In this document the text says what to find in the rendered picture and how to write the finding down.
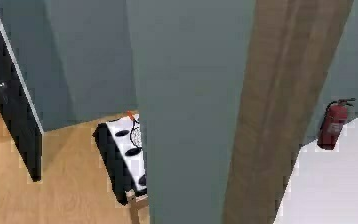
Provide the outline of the light wooden chair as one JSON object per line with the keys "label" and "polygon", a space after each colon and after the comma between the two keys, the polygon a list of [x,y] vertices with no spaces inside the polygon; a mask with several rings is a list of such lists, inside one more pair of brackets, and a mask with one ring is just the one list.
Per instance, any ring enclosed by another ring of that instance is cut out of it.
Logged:
{"label": "light wooden chair", "polygon": [[129,205],[129,213],[132,224],[141,224],[139,219],[139,210],[147,207],[148,195],[137,196],[133,190],[126,192],[127,202]]}

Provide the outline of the black room door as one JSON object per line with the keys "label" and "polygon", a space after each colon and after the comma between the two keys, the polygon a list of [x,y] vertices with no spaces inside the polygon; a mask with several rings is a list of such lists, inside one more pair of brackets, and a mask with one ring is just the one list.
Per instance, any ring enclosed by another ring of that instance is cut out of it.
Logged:
{"label": "black room door", "polygon": [[0,28],[0,114],[33,182],[41,180],[42,133]]}

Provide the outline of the brown wooden room door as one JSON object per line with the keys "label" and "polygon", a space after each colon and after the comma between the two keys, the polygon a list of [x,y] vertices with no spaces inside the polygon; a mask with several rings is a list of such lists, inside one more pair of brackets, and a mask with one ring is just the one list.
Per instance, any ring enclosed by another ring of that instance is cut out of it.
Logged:
{"label": "brown wooden room door", "polygon": [[354,0],[256,0],[222,224],[273,224]]}

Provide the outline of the red fire extinguisher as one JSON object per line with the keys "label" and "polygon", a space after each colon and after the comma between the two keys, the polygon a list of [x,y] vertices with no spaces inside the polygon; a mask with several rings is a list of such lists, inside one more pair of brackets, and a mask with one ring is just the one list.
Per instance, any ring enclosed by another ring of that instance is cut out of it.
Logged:
{"label": "red fire extinguisher", "polygon": [[355,98],[332,101],[325,110],[319,130],[317,145],[324,150],[333,150],[348,119],[348,108],[353,107]]}

